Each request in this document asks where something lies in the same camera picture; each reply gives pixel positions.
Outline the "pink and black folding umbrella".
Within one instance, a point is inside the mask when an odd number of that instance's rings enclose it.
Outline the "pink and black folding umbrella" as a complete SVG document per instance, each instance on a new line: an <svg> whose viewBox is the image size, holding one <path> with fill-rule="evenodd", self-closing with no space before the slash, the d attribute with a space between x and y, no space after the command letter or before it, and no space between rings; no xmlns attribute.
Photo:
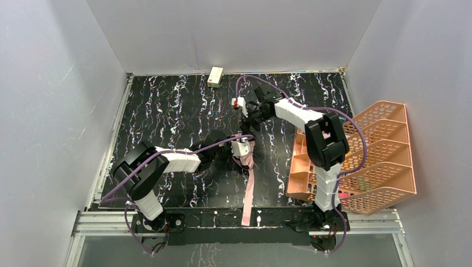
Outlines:
<svg viewBox="0 0 472 267"><path fill-rule="evenodd" d="M238 139L242 140L240 137L242 134L237 133L234 137L238 137ZM237 165L239 165L243 170L248 171L248 182L245 189L244 195L244 206L243 206L243 214L241 225L242 226L249 226L250 225L250 217L252 211L252 204L253 204L253 194L254 194L254 184L255 184L255 176L254 176L254 159L253 159L253 152L247 156L243 157L234 157L232 156L233 160Z"/></svg>

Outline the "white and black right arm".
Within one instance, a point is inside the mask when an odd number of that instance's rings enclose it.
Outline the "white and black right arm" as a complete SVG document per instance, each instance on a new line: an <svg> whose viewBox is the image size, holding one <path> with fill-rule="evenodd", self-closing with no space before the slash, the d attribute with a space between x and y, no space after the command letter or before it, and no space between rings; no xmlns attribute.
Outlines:
<svg viewBox="0 0 472 267"><path fill-rule="evenodd" d="M301 227L333 227L341 218L341 201L338 193L342 164L349 152L349 145L341 121L335 112L321 113L302 106L283 91L271 85L258 86L255 90L257 101L246 102L235 95L231 104L241 109L240 128L243 134L259 131L262 123L279 118L295 126L304 134L302 145L306 147L305 162L314 167L305 168L307 175L315 174L313 189L314 215L301 222Z"/></svg>

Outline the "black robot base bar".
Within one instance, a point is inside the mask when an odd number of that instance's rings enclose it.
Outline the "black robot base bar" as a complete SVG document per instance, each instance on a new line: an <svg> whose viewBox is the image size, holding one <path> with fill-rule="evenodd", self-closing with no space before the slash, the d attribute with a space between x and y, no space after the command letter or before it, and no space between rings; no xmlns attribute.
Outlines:
<svg viewBox="0 0 472 267"><path fill-rule="evenodd" d="M253 208L248 226L242 225L241 208L168 209L172 215L171 246L220 243L309 245L316 232L329 235L335 229L332 220L313 207Z"/></svg>

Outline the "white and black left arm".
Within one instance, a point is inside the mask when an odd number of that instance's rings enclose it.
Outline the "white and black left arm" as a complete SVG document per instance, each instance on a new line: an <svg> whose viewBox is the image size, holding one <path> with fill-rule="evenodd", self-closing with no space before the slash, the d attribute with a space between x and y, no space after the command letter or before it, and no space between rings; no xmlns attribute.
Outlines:
<svg viewBox="0 0 472 267"><path fill-rule="evenodd" d="M189 149L166 149L143 141L114 164L111 176L117 186L110 193L123 189L137 208L138 221L147 230L160 231L167 219L154 187L163 174L205 171L217 157L227 152L241 157L249 151L246 137L229 137L219 130L210 132L204 141Z"/></svg>

